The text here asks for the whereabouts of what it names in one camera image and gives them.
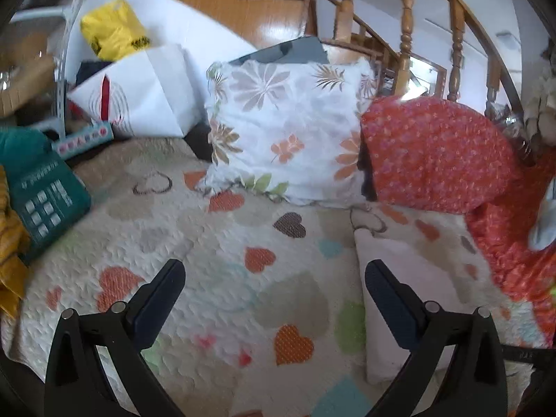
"metal shelf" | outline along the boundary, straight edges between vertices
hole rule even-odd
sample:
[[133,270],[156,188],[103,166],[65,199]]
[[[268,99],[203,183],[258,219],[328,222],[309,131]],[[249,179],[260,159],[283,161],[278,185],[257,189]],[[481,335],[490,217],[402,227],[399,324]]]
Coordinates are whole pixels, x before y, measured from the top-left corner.
[[54,130],[60,139],[66,137],[66,55],[70,42],[70,33],[77,18],[77,13],[81,7],[82,0],[72,0],[70,5],[51,6],[48,8],[26,9],[14,14],[10,23],[22,22],[24,20],[35,20],[46,17],[63,17],[66,20],[64,34],[60,45],[58,66],[55,72],[56,77],[56,96],[53,105],[52,115],[37,122],[31,127],[42,132]]

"red floral fabric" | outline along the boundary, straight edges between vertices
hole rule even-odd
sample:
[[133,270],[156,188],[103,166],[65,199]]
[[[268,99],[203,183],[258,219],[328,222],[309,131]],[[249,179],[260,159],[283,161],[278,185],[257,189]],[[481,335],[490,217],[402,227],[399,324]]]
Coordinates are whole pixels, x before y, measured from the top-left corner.
[[550,295],[556,277],[556,243],[533,252],[527,248],[527,237],[556,174],[556,151],[548,151],[534,167],[522,167],[522,174],[523,179],[468,213],[465,221],[490,264],[494,284],[513,300],[533,304],[537,324],[551,345],[556,325]]
[[374,101],[361,118],[379,201],[466,213],[519,177],[512,147],[475,110],[435,97]]

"wooden railing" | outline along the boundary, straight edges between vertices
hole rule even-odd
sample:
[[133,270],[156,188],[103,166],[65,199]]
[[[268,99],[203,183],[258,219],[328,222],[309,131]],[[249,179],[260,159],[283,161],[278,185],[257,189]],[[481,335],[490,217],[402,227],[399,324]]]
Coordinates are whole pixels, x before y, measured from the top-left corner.
[[[336,7],[336,19],[334,23],[334,38],[324,40],[337,46],[350,44],[354,46],[366,47],[369,40],[373,40],[373,48],[361,48],[361,52],[367,52],[373,59],[382,62],[382,70],[392,69],[396,72],[394,83],[394,93],[403,95],[408,91],[409,81],[415,80],[410,71],[411,48],[413,35],[413,2],[414,0],[402,1],[401,15],[401,42],[400,53],[386,43],[371,27],[354,14],[354,0],[327,0]],[[518,92],[512,81],[510,73],[504,64],[496,46],[488,36],[485,29],[481,26],[478,19],[471,12],[463,0],[447,0],[450,5],[450,24],[452,31],[452,69],[448,85],[448,99],[457,101],[461,83],[461,66],[463,62],[463,37],[465,27],[468,26],[479,43],[485,50],[488,57],[488,76],[485,77],[487,84],[487,101],[496,101],[496,96],[500,88],[500,81],[508,96],[512,110],[516,113],[523,111]],[[359,33],[352,33],[353,22],[358,24]]]

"red stripe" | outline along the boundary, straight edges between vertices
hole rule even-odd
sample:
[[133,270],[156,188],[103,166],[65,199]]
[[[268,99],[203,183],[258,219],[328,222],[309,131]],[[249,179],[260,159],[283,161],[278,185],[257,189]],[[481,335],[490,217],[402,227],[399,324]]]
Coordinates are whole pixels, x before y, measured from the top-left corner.
[[105,75],[104,79],[102,80],[102,89],[101,89],[101,121],[108,120],[108,110],[110,107],[110,81],[108,77]]

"yellow plastic bag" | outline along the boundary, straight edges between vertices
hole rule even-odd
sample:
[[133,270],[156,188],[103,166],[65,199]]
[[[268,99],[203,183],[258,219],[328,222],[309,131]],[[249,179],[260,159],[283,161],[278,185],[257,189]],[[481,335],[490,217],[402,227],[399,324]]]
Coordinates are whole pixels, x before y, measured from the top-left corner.
[[114,0],[85,14],[81,33],[103,61],[118,61],[149,48],[151,40],[126,0]]

